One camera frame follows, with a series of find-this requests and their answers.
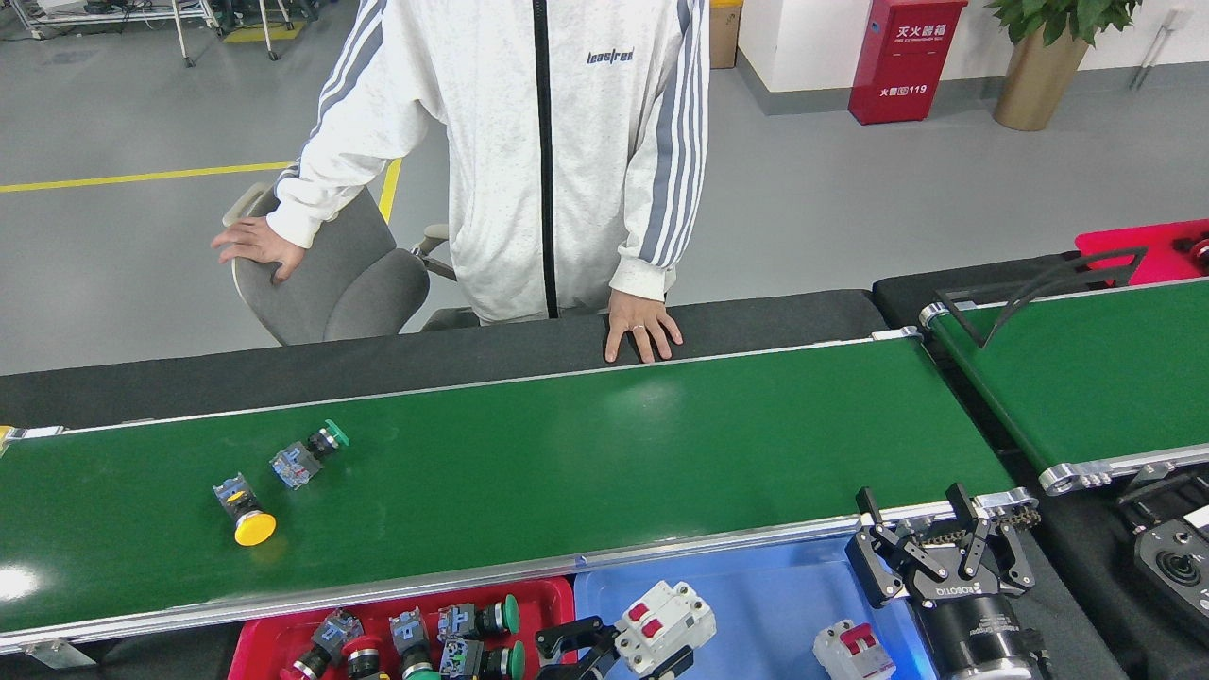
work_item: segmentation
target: cardboard box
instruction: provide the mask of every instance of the cardboard box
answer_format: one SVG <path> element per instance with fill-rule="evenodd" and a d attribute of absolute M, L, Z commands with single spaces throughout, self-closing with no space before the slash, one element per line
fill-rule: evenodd
<path fill-rule="evenodd" d="M 710 65 L 716 69 L 735 68 L 739 50 L 739 15 L 744 0 L 710 0 Z"/>

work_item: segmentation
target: hand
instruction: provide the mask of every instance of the hand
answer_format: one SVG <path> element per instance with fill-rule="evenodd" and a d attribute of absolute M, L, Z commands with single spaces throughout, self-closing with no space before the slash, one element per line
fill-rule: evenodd
<path fill-rule="evenodd" d="M 306 248 L 295 246 L 270 229 L 265 218 L 241 218 L 210 241 L 210 248 L 229 246 L 219 254 L 219 264 L 224 265 L 232 258 L 248 258 L 258 263 L 282 263 L 273 280 L 278 283 L 294 273 Z"/>
<path fill-rule="evenodd" d="M 667 344 L 669 335 L 677 345 L 684 344 L 676 321 L 667 316 L 667 307 L 663 302 L 613 290 L 608 299 L 608 340 L 604 341 L 604 361 L 608 363 L 617 361 L 618 347 L 621 346 L 621 338 L 626 333 L 634 335 L 634 341 L 638 345 L 638 356 L 644 364 L 655 361 L 655 355 L 650 350 L 652 340 L 659 350 L 659 356 L 665 359 L 672 358 L 672 348 Z"/>

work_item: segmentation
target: gray chair backrest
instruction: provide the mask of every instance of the gray chair backrest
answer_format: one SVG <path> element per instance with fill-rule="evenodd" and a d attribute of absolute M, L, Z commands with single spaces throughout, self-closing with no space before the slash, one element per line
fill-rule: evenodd
<path fill-rule="evenodd" d="M 238 217 L 264 217 L 277 204 L 266 189 Z M 323 225 L 289 280 L 274 283 L 278 266 L 231 260 L 239 296 L 282 345 L 394 335 L 428 296 L 423 263 L 395 247 L 364 190 Z"/>

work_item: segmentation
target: potted plant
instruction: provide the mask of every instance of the potted plant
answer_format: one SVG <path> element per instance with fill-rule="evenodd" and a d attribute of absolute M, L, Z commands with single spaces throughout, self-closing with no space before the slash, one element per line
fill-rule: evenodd
<path fill-rule="evenodd" d="M 1143 0 L 991 0 L 1016 45 L 995 120 L 1013 129 L 1045 129 L 1095 36 L 1124 30 Z"/>

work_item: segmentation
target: blue bin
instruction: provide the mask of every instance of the blue bin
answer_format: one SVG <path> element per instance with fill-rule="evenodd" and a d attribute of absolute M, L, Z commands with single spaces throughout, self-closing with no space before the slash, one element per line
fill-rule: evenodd
<path fill-rule="evenodd" d="M 898 669 L 895 680 L 936 680 L 907 604 L 866 601 L 844 555 L 848 537 L 727 551 L 590 571 L 575 577 L 575 615 L 613 623 L 656 581 L 687 581 L 713 607 L 718 634 L 695 655 L 689 680 L 828 680 L 815 635 L 869 622 Z M 636 679 L 618 662 L 609 680 Z"/>

